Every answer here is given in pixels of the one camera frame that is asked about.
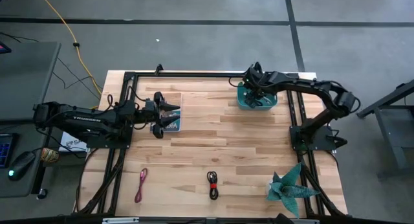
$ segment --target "black cable with red ends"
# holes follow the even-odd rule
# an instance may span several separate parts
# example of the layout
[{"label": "black cable with red ends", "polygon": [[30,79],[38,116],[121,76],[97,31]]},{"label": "black cable with red ends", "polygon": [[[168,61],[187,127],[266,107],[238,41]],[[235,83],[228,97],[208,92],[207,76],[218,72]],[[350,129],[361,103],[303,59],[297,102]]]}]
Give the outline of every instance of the black cable with red ends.
[{"label": "black cable with red ends", "polygon": [[207,172],[207,180],[210,182],[210,199],[216,200],[219,198],[219,191],[217,189],[217,173]]},{"label": "black cable with red ends", "polygon": [[139,203],[142,200],[142,184],[144,184],[145,178],[147,177],[148,174],[148,169],[144,168],[142,169],[142,171],[140,172],[140,186],[138,188],[138,192],[135,195],[135,203]]}]

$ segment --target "wooden table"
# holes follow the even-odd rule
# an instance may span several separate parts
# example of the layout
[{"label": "wooden table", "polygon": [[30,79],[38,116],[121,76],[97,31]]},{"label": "wooden table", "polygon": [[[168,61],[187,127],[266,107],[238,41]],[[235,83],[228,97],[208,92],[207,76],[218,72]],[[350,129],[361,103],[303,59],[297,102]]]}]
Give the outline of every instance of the wooden table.
[{"label": "wooden table", "polygon": [[[100,109],[106,96],[119,99],[124,71],[108,71]],[[300,73],[313,79],[314,73]],[[287,173],[297,162],[290,146],[290,115],[286,92],[270,111],[241,111],[236,88],[226,78],[140,78],[138,95],[151,97],[162,91],[169,101],[182,96],[182,126],[179,133],[156,139],[149,127],[133,133],[120,183],[117,216],[171,216],[267,218],[283,213],[294,217],[280,201],[266,201],[265,187],[273,171]],[[321,100],[303,94],[308,118],[323,110]],[[80,206],[84,207],[102,183],[108,150],[98,150],[83,175]],[[342,212],[347,212],[334,159],[314,152],[321,187]],[[140,171],[148,168],[141,203],[134,203]],[[219,198],[209,198],[206,174],[216,171]],[[109,188],[106,207],[112,188]],[[316,211],[316,202],[312,198]],[[303,199],[297,199],[300,217],[305,217]]]}]

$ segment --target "keyboard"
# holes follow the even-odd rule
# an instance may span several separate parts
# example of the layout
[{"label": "keyboard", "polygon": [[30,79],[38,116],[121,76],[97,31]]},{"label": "keyboard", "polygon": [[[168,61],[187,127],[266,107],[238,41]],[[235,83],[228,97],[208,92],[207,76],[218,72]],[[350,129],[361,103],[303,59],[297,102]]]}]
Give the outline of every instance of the keyboard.
[{"label": "keyboard", "polygon": [[8,168],[18,134],[0,133],[0,168]]}]

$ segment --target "gray floor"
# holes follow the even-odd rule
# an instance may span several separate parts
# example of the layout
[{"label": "gray floor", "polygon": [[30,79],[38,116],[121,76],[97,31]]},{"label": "gray floor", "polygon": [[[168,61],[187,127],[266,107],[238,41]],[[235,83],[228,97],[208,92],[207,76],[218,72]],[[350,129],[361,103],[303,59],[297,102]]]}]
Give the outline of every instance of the gray floor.
[{"label": "gray floor", "polygon": [[[414,0],[292,0],[297,21],[414,21]],[[64,17],[110,19],[224,19],[286,21],[285,0],[50,0]],[[3,0],[0,17],[55,17],[43,0]],[[205,25],[72,25],[85,63],[100,85],[109,69],[245,70],[260,61],[268,71],[297,71],[289,27]],[[362,107],[414,78],[414,28],[298,27],[306,71],[341,82]],[[62,43],[60,58],[79,76],[72,39],[63,25],[0,23],[0,32]],[[1,37],[10,44],[15,42]],[[59,63],[55,73],[75,79]],[[77,106],[98,101],[82,85],[63,90],[52,78],[47,95]],[[407,103],[414,103],[408,98]],[[374,116],[333,122],[348,139],[338,150],[351,215],[387,221],[414,220],[414,178],[384,182],[376,173],[395,167]],[[80,167],[48,170],[47,199],[1,199],[1,219],[69,214]]]}]

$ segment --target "computer mouse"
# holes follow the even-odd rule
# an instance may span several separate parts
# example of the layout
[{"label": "computer mouse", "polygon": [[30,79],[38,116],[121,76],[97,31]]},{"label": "computer mouse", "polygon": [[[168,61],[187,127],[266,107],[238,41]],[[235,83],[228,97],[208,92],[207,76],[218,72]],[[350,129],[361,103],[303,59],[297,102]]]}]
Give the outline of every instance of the computer mouse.
[{"label": "computer mouse", "polygon": [[27,169],[30,167],[36,155],[31,151],[25,151],[21,155],[17,156],[16,159],[10,165],[8,171],[8,179],[11,181],[20,180],[26,173]]}]

